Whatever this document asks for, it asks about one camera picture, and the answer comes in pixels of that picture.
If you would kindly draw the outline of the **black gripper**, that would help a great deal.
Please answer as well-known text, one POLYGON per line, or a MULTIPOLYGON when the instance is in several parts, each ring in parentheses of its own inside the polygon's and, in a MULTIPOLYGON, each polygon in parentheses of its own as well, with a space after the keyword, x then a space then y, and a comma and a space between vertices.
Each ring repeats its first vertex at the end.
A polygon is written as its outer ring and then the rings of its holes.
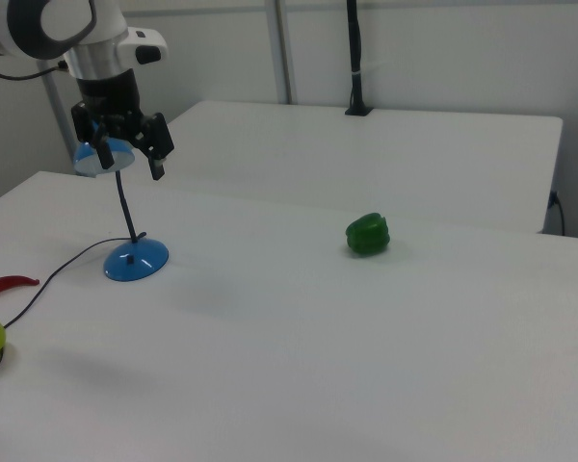
POLYGON ((174 144, 161 113, 146 116, 140 108, 140 95, 133 70, 102 80, 76 80, 81 100, 71 108, 78 141, 96 151, 100 165, 109 169, 115 163, 108 136, 133 141, 147 158, 153 180, 160 180, 163 163, 174 144))

